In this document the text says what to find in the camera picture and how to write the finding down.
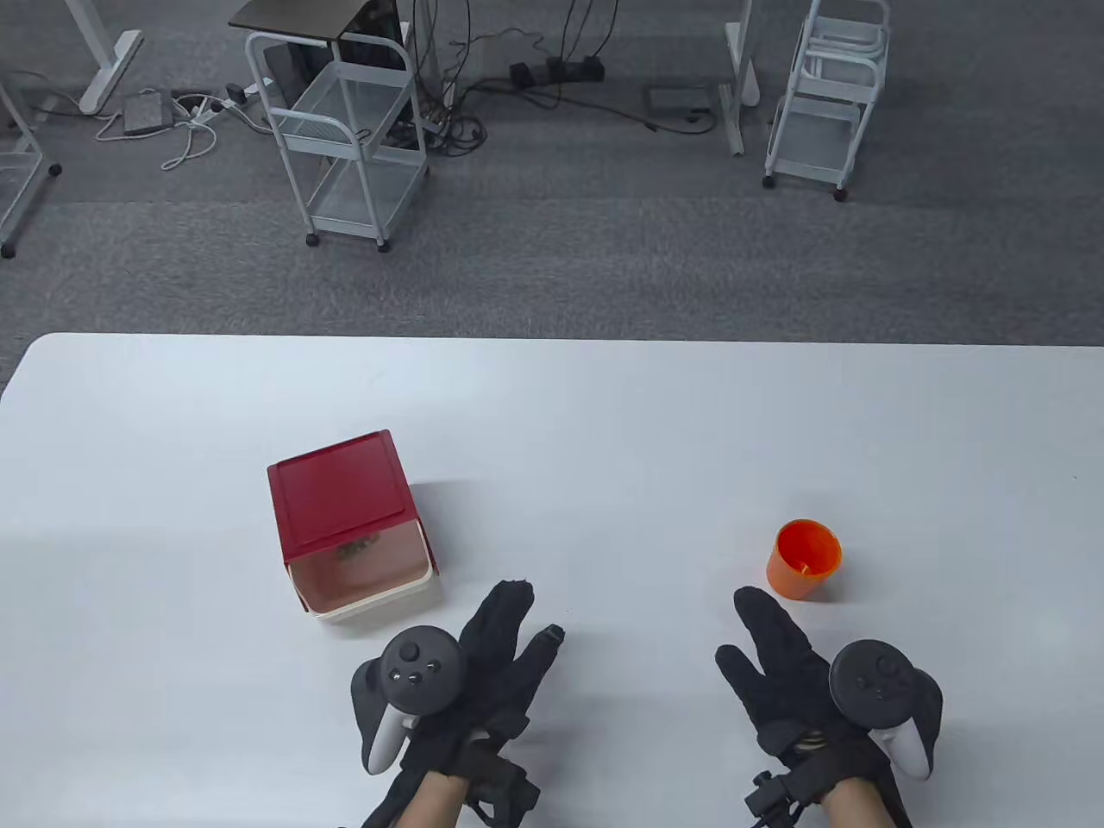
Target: plastic cup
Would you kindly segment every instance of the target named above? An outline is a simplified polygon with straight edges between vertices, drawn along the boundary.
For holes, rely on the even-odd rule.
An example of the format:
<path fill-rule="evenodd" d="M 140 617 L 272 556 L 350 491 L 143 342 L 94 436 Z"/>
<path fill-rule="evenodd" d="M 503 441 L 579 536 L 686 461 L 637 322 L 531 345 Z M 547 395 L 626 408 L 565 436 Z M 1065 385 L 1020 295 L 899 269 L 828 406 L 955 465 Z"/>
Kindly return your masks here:
<path fill-rule="evenodd" d="M 784 598 L 803 601 L 843 563 L 843 548 L 832 531 L 815 520 L 792 520 L 778 530 L 766 565 L 766 580 Z"/>

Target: black glove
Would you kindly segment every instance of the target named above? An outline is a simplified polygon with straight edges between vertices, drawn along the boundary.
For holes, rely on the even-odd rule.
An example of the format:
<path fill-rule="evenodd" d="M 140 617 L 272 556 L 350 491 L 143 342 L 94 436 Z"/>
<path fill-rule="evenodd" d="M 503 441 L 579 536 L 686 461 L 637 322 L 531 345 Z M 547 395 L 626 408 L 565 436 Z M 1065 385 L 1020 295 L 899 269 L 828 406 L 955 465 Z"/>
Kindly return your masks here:
<path fill-rule="evenodd" d="M 521 620 L 533 604 L 528 581 L 500 581 L 460 633 L 467 679 L 459 698 L 423 716 L 410 736 L 399 776 L 363 828 L 389 828 L 429 771 L 470 781 L 467 804 L 487 825 L 517 828 L 540 790 L 524 769 L 498 756 L 529 724 L 526 712 L 563 643 L 556 625 L 538 633 L 514 659 Z M 492 816 L 480 805 L 489 803 Z"/>
<path fill-rule="evenodd" d="M 805 633 L 762 590 L 745 586 L 732 601 L 763 672 L 731 644 L 718 648 L 716 666 L 743 702 L 760 746 L 790 771 L 815 762 L 815 787 L 824 788 L 809 790 L 815 802 L 846 778 L 869 779 L 898 828 L 911 828 L 889 757 L 839 712 L 828 688 L 828 662 L 813 651 Z"/>

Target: wrist strap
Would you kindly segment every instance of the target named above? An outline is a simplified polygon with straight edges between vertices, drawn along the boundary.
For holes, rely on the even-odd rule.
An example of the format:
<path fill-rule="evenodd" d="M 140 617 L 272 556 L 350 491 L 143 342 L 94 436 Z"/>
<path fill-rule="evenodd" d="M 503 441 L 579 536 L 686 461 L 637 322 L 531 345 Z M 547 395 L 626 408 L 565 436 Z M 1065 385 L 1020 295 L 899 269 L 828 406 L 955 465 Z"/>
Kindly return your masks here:
<path fill-rule="evenodd" d="M 889 788 L 885 775 L 889 775 Z M 758 818 L 761 826 L 792 828 L 806 807 L 819 804 L 824 796 L 843 779 L 872 782 L 882 794 L 885 808 L 896 828 L 912 828 L 896 785 L 889 758 L 870 739 L 856 739 L 829 744 L 806 755 L 793 771 L 782 776 L 764 772 L 755 777 L 755 790 L 744 802 Z M 797 808 L 790 814 L 790 806 Z"/>
<path fill-rule="evenodd" d="M 518 828 L 541 795 L 540 788 L 527 778 L 526 769 L 499 756 L 488 740 L 465 747 L 453 773 L 470 781 L 465 802 L 488 828 Z"/>

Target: red box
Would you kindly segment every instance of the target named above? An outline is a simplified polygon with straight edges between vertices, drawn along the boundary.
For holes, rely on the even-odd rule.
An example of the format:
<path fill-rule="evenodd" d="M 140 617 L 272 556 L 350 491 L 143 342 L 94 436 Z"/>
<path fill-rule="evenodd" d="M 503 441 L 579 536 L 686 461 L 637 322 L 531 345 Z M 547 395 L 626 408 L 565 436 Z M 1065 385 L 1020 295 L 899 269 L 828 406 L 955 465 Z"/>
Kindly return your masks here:
<path fill-rule="evenodd" d="M 284 566 L 311 615 L 361 613 L 437 574 L 391 432 L 269 466 L 268 485 Z"/>

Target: power adapter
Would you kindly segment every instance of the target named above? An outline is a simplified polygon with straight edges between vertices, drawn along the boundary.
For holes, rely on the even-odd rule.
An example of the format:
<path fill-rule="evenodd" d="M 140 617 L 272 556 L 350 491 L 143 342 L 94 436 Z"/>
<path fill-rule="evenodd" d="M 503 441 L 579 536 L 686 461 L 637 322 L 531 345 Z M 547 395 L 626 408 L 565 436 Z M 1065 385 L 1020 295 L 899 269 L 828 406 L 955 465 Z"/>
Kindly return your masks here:
<path fill-rule="evenodd" d="M 149 135 L 173 125 L 172 99 L 163 91 L 123 98 L 123 135 Z"/>

